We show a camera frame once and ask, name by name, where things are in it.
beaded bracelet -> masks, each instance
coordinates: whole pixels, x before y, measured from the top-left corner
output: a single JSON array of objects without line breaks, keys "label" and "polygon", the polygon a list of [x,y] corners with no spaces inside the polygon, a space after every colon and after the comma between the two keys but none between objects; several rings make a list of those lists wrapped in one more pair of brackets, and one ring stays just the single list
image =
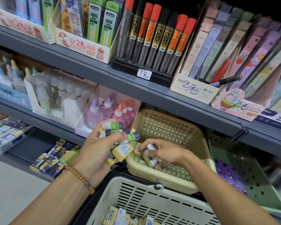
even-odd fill
[{"label": "beaded bracelet", "polygon": [[90,185],[90,183],[88,183],[88,182],[85,180],[85,178],[84,178],[75,168],[73,168],[73,167],[67,165],[67,166],[65,166],[65,170],[71,171],[81,182],[83,182],[83,183],[86,185],[86,187],[89,189],[90,195],[93,195],[93,194],[94,194],[94,192],[95,192],[94,187],[92,187],[92,186]]}]

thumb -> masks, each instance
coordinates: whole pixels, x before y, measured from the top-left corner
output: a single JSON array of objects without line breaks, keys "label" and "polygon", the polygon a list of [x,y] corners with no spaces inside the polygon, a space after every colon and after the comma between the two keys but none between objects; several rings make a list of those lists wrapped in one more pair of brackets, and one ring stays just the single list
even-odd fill
[{"label": "thumb", "polygon": [[107,137],[101,138],[101,140],[104,140],[105,146],[112,147],[116,142],[124,141],[127,138],[127,133],[115,132]]},{"label": "thumb", "polygon": [[156,158],[157,156],[157,150],[146,150],[144,152],[145,155],[152,157],[152,158]]}]

black cap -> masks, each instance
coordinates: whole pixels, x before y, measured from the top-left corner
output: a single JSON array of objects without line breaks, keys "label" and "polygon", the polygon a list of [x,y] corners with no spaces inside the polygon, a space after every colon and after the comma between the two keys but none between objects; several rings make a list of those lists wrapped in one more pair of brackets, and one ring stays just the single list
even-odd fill
[{"label": "black cap", "polygon": [[143,0],[138,0],[138,8],[136,9],[135,15],[142,16],[144,8],[145,8],[145,2]]},{"label": "black cap", "polygon": [[167,26],[169,27],[175,27],[176,22],[177,22],[177,18],[178,18],[178,13],[175,11],[171,11]]},{"label": "black cap", "polygon": [[170,11],[168,9],[166,9],[166,8],[162,9],[162,12],[161,12],[161,15],[160,15],[158,23],[165,25],[167,23],[169,14],[170,14]]}]

beige basket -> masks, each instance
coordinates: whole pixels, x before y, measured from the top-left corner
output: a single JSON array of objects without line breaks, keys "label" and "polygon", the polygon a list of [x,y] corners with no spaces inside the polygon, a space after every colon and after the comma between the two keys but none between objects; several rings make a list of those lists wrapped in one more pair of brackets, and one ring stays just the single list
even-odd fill
[{"label": "beige basket", "polygon": [[[140,143],[148,138],[163,138],[192,151],[215,172],[215,165],[211,159],[204,134],[194,124],[155,110],[142,109],[138,112],[132,128],[139,132]],[[130,174],[161,183],[167,188],[186,194],[199,191],[185,169],[167,163],[161,170],[156,170],[144,165],[144,163],[139,163],[140,160],[142,158],[132,153],[126,158]]]}]

floor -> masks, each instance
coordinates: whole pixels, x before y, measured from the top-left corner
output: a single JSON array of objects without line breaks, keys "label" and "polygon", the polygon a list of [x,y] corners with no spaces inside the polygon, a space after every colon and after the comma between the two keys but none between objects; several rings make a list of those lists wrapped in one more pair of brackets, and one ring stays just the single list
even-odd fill
[{"label": "floor", "polygon": [[8,225],[49,182],[0,162],[0,225]]}]

